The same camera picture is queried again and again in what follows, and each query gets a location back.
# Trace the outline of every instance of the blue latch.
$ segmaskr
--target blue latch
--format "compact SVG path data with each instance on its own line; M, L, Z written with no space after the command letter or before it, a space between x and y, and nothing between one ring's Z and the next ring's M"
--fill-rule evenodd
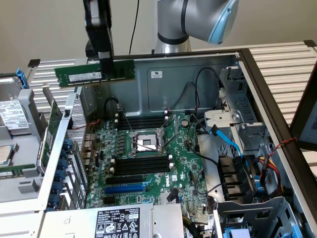
M21 80L21 83L23 85L23 88L29 88L29 85L28 85L28 81L26 79L26 76L24 74L23 71L20 70L20 68L18 68L18 70L16 71L16 76L19 77L19 79Z

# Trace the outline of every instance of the silver robot arm segment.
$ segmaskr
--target silver robot arm segment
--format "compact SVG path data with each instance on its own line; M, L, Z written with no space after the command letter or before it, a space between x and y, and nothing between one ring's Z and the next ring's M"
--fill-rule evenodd
M189 36L220 45L230 33L239 0L158 0L155 53L190 51Z

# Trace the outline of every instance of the label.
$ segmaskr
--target label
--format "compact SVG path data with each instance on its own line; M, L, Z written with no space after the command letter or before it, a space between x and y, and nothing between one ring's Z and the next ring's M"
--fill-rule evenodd
M99 211L95 238L140 237L140 208Z
M1 172L0 177L13 176L12 172Z
M29 127L18 100L0 102L0 116L9 130Z
M77 82L77 81L85 81L91 79L101 79L101 73L82 73L82 74L74 74L68 76L70 82Z
M151 71L151 78L162 78L163 72L162 71Z

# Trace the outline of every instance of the metal grille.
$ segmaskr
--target metal grille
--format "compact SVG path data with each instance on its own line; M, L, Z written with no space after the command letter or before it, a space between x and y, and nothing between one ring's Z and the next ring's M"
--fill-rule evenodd
M76 95L73 105L73 111L71 115L74 125L73 128L79 128L86 125L86 119L84 115L83 106L81 104L80 96ZM77 130L68 130L67 134L69 139L76 141L78 143L79 150L81 151L83 147L84 137L85 137L86 127Z

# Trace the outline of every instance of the motherboard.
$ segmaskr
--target motherboard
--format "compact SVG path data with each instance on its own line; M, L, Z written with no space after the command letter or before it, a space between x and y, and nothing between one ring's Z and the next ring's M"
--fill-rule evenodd
M86 135L86 208L177 202L192 221L208 220L207 196L198 193L206 191L204 176L195 187L202 160L188 147L195 144L195 131L190 129L188 141L189 116L169 118L161 128L133 130L121 130L117 120L101 121ZM175 192L178 198L170 202L167 197Z

